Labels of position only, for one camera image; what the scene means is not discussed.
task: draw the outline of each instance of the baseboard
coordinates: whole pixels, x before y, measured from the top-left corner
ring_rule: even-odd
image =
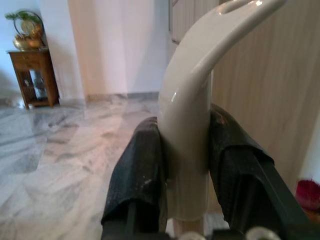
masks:
[[[112,101],[115,99],[157,100],[159,92],[115,93],[115,94],[90,94],[87,97],[91,101]]]
[[[61,98],[59,100],[60,105],[63,107],[85,107],[87,102],[95,101],[118,101],[120,99],[126,100],[158,100],[158,92],[137,92],[137,93],[115,93],[115,94],[92,94],[88,95],[85,99],[83,98]],[[13,107],[13,108],[25,108],[22,97],[13,98],[0,98],[0,106]]]

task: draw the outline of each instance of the black fabric cover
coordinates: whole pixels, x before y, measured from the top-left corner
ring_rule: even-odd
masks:
[[[232,215],[233,195],[238,184],[235,176],[236,169],[228,161],[224,161],[224,154],[233,149],[250,150],[258,161],[274,161],[263,148],[258,145],[225,110],[217,105],[211,106],[209,130],[209,159],[208,166],[214,190],[221,205],[224,219],[229,221]],[[245,164],[241,156],[235,157]]]
[[[146,231],[165,229],[167,199],[156,117],[147,118],[137,126],[112,172],[102,226],[107,221],[126,219],[132,201],[137,203],[137,218],[144,222]]]

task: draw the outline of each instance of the red object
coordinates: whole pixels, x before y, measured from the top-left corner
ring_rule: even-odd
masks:
[[[320,211],[320,185],[312,180],[300,180],[296,187],[295,199],[304,209]]]

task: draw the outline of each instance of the white wall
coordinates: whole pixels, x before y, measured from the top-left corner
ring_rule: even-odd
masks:
[[[0,7],[0,99],[20,96],[20,89],[8,50],[15,50],[13,39],[16,30],[13,21],[7,20],[5,14],[19,9],[29,9],[40,14],[38,0],[2,1]]]
[[[160,90],[169,59],[168,1],[68,2],[87,95]]]
[[[320,114],[300,172],[301,179],[313,179],[320,184]]]
[[[40,0],[48,47],[60,98],[85,97],[68,0]]]
[[[16,5],[34,9],[26,3]],[[40,0],[39,9],[60,98],[160,90],[172,54],[168,1]],[[12,32],[3,48],[12,48],[14,30],[3,22]],[[3,72],[19,92],[9,56],[1,58],[6,59]]]

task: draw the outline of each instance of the wooden panel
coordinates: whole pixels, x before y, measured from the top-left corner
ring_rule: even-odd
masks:
[[[219,0],[173,0],[172,39],[179,43],[189,28],[204,14],[218,6]]]
[[[274,158],[291,190],[320,107],[320,1],[289,0],[214,68],[213,101]]]

